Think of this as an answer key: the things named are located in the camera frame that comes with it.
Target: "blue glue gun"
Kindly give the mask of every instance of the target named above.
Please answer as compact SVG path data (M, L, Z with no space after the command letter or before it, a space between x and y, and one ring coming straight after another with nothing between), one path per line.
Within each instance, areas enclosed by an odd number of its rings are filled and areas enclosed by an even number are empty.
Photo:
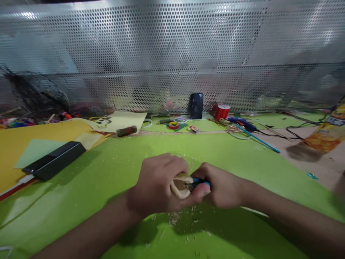
M244 118L228 117L227 120L230 121L230 122L234 122L234 123L239 122L248 131L251 131L251 132L254 132L254 131L258 130L253 124L247 122L247 120L244 119Z

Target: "smartphone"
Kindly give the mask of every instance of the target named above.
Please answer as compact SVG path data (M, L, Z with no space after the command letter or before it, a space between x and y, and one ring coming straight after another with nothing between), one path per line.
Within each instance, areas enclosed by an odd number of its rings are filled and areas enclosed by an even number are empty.
M190 95L190 118L202 119L202 107L204 102L204 94Z

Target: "red thread spool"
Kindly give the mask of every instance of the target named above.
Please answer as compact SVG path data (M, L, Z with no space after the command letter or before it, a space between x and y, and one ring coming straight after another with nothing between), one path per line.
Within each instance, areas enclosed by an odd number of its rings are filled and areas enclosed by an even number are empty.
M219 121L221 118L226 119L228 117L231 107L228 105L218 105L215 119Z

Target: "red tape roll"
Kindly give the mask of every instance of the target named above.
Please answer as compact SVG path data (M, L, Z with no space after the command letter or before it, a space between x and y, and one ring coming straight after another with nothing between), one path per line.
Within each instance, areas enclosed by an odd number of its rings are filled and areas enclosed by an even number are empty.
M170 129L175 130L178 129L180 125L177 122L169 122L168 126Z

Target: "plastic bottle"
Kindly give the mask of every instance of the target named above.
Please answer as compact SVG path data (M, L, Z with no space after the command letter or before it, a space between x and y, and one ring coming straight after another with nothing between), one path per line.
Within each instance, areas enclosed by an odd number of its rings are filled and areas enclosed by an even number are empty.
M315 150L328 153L345 139L345 104L334 110L327 120L303 143Z

